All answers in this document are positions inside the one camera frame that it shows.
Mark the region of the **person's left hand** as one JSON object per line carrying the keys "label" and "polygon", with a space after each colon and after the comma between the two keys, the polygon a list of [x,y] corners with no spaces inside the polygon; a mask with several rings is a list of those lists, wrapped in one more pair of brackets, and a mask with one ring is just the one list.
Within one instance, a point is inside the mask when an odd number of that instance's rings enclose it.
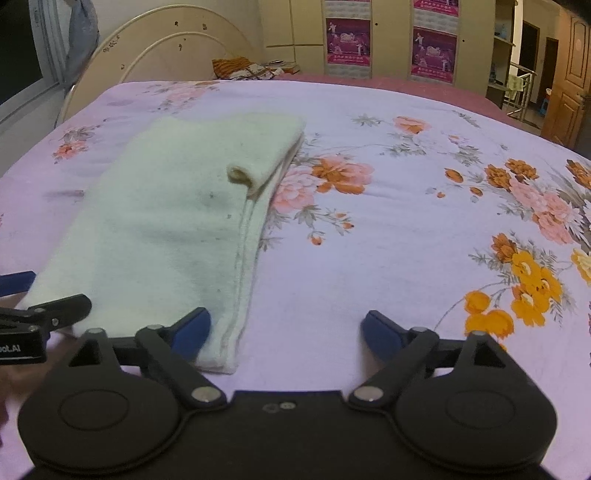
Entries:
{"label": "person's left hand", "polygon": [[45,362],[1,366],[1,447],[5,447],[12,437],[9,425],[16,420],[23,402],[39,387],[75,340],[70,328],[58,330],[50,335]]}

